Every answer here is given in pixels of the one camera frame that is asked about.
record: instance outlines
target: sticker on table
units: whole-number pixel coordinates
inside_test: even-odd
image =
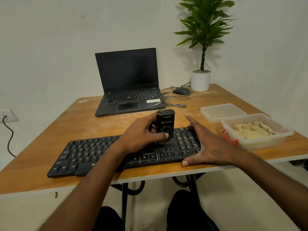
[[[160,102],[160,99],[147,100],[147,103]]]

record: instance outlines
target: wall outlet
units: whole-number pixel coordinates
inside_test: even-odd
[[[18,117],[14,114],[13,110],[11,109],[0,111],[0,118],[1,118],[0,123],[2,123],[2,119],[4,116],[7,116],[4,119],[5,123],[19,121]]]

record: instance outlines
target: hand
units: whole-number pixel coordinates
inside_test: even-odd
[[[169,137],[167,133],[153,133],[154,129],[149,131],[149,126],[156,120],[156,113],[143,118],[137,118],[124,134],[116,141],[124,154],[137,152],[150,143],[162,141]]]
[[[201,151],[189,156],[182,161],[182,167],[188,165],[211,163],[216,165],[235,164],[237,155],[245,151],[227,142],[224,138],[210,132],[191,116],[186,116],[191,125],[195,128],[198,139],[201,143]]]

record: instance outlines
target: keyboard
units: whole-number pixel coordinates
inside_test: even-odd
[[[105,103],[158,98],[155,88],[108,94]]]
[[[49,170],[48,177],[85,176],[104,152],[121,136],[70,141]],[[118,171],[149,165],[181,162],[201,150],[193,127],[175,128],[173,138],[164,144],[152,143],[128,154]]]

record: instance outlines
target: plant stem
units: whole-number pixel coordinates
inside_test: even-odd
[[[201,65],[200,70],[204,71],[204,56],[205,56],[206,46],[202,45],[202,56],[201,56]]]

